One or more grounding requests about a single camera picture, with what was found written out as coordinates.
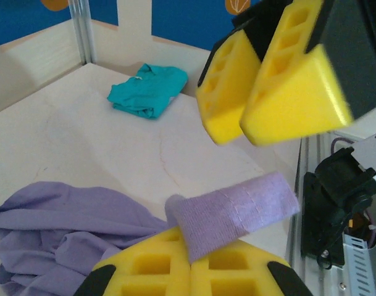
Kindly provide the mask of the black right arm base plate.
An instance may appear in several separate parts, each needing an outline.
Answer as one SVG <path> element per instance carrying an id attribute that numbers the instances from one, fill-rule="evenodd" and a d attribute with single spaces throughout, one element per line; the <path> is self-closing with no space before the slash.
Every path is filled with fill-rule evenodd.
<path id="1" fill-rule="evenodd" d="M 304 175 L 301 254 L 320 261 L 320 267 L 343 267 L 341 229 L 345 211 L 332 201 L 313 173 Z"/>

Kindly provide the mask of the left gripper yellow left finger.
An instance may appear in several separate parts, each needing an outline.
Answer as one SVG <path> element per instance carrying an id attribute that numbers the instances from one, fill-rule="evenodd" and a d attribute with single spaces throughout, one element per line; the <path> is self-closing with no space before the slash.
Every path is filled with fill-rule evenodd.
<path id="1" fill-rule="evenodd" d="M 190 270 L 174 227 L 101 260 L 73 296 L 190 296 Z"/>

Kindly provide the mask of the aluminium frame post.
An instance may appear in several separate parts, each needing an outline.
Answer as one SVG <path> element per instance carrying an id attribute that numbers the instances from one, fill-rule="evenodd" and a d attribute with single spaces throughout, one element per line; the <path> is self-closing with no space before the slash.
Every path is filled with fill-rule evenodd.
<path id="1" fill-rule="evenodd" d="M 68 0 L 81 64 L 97 62 L 89 0 Z"/>

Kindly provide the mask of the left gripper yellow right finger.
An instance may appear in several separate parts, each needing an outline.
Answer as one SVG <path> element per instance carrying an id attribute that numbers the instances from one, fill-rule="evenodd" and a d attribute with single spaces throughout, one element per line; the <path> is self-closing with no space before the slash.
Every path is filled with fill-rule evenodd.
<path id="1" fill-rule="evenodd" d="M 288 262 L 237 240 L 191 264 L 190 296 L 313 296 Z"/>

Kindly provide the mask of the white table cover sheet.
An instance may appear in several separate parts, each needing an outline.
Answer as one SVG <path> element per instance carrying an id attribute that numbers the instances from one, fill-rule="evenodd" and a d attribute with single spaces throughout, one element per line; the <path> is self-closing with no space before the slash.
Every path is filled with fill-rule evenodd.
<path id="1" fill-rule="evenodd" d="M 299 143 L 253 147 L 243 141 L 215 145 L 196 100 L 179 94 L 162 115 L 147 120 L 114 109 L 117 72 L 89 64 L 0 112 L 0 206 L 37 182 L 104 187 L 166 220 L 165 203 L 231 187 L 269 173 L 293 191 Z M 247 234 L 256 247 L 286 253 L 289 218 Z"/>

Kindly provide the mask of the teal t-shirt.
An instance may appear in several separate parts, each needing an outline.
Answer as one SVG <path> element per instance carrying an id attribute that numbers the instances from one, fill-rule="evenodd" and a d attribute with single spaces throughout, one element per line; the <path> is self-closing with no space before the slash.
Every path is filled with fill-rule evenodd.
<path id="1" fill-rule="evenodd" d="M 107 100 L 116 110 L 158 119 L 185 87 L 188 75 L 177 67 L 143 64 L 135 76 L 114 84 Z"/>

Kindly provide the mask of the purple t-shirt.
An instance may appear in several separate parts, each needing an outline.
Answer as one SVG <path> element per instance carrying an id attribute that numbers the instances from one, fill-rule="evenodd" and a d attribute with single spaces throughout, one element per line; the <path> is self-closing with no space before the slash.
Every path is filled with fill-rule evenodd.
<path id="1" fill-rule="evenodd" d="M 112 189 L 33 183 L 0 206 L 0 288 L 7 296 L 72 296 L 97 262 L 166 229 L 182 230 L 194 262 L 298 211 L 278 172 L 189 199 L 173 195 L 166 220 Z"/>

